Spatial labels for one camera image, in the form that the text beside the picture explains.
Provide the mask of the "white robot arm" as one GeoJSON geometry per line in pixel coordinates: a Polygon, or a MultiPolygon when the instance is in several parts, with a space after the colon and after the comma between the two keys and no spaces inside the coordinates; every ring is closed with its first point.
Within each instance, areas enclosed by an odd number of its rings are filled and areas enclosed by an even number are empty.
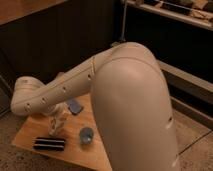
{"type": "Polygon", "coordinates": [[[172,104],[153,53],[126,42],[91,56],[53,81],[15,82],[10,108],[19,116],[54,115],[89,94],[112,171],[181,171],[172,104]]]}

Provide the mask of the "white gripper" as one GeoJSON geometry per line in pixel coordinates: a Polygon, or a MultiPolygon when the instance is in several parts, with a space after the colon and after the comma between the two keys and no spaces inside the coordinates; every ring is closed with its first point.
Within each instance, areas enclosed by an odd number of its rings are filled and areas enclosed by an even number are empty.
{"type": "Polygon", "coordinates": [[[70,112],[68,111],[68,106],[65,103],[56,105],[50,120],[50,136],[57,136],[62,131],[69,114],[70,112]]]}

